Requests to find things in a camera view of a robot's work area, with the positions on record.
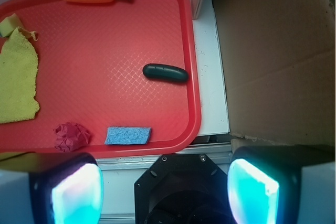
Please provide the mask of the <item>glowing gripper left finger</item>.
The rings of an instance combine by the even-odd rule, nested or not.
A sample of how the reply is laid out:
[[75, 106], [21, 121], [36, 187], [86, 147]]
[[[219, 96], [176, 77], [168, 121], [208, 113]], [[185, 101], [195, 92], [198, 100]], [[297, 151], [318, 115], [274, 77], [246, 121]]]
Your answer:
[[89, 153], [1, 153], [1, 223], [98, 223], [102, 203]]

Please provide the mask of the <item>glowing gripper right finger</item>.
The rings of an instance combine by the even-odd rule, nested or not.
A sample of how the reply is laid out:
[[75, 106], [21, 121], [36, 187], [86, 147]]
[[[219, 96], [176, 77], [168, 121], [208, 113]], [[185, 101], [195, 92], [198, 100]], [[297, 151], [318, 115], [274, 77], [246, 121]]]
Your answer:
[[335, 223], [335, 148], [239, 147], [227, 192], [237, 223]]

